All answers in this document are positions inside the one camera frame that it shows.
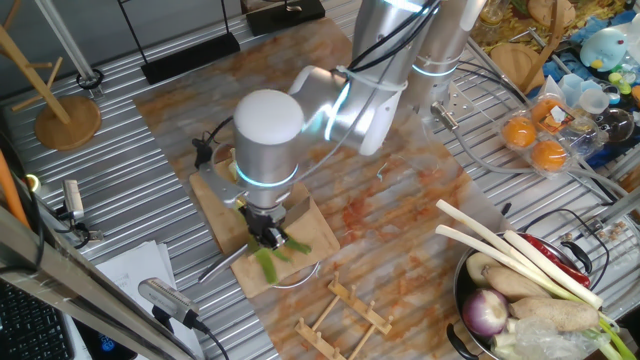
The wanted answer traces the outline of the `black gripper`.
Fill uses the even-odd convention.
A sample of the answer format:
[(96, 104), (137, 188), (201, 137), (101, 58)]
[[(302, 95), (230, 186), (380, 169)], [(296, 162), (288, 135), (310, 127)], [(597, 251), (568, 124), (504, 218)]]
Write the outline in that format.
[(285, 217), (286, 209), (281, 204), (272, 208), (259, 208), (252, 204), (245, 206), (250, 234), (259, 245), (268, 245), (271, 249), (278, 249), (289, 240), (286, 232), (279, 227)]

